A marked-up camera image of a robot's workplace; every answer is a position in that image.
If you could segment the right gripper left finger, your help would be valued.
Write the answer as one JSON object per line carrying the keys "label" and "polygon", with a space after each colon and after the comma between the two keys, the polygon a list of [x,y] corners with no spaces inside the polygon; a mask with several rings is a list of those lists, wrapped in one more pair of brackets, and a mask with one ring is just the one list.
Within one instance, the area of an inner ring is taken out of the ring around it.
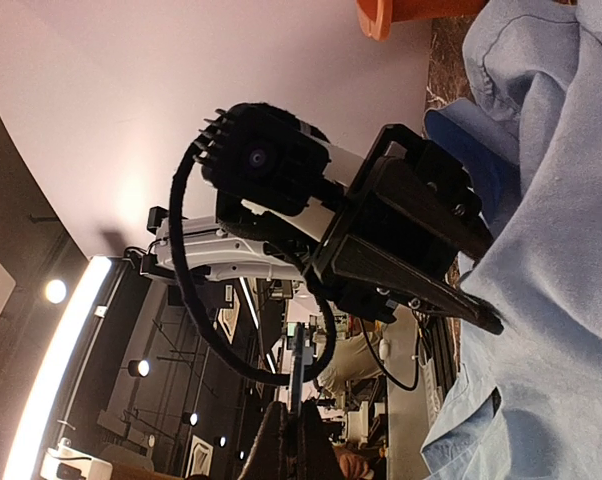
{"label": "right gripper left finger", "polygon": [[289,413],[282,402],[272,402],[258,430],[239,480],[288,478]]}

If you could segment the light blue shirt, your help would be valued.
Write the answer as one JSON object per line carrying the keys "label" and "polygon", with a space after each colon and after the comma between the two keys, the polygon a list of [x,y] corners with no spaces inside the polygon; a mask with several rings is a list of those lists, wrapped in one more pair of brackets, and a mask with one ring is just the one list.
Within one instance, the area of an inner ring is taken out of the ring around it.
{"label": "light blue shirt", "polygon": [[602,1],[491,1],[463,44],[472,96],[425,117],[470,171],[494,241],[421,449],[434,479],[602,479]]}

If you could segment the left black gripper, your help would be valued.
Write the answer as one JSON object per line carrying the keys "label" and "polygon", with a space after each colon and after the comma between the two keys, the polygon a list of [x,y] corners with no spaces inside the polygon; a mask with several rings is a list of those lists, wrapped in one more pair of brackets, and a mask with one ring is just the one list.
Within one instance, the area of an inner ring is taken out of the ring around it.
{"label": "left black gripper", "polygon": [[458,254],[480,260],[493,238],[460,161],[401,124],[384,126],[315,251],[310,271],[335,306],[394,322],[397,305],[428,304],[493,335],[486,302],[444,277]]}

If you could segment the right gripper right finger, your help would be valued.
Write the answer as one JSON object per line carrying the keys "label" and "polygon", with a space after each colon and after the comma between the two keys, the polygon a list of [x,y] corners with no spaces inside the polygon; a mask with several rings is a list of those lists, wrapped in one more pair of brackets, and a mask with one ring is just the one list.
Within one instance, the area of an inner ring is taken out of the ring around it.
{"label": "right gripper right finger", "polygon": [[334,448],[315,405],[301,406],[296,421],[295,440],[297,479],[344,479]]}

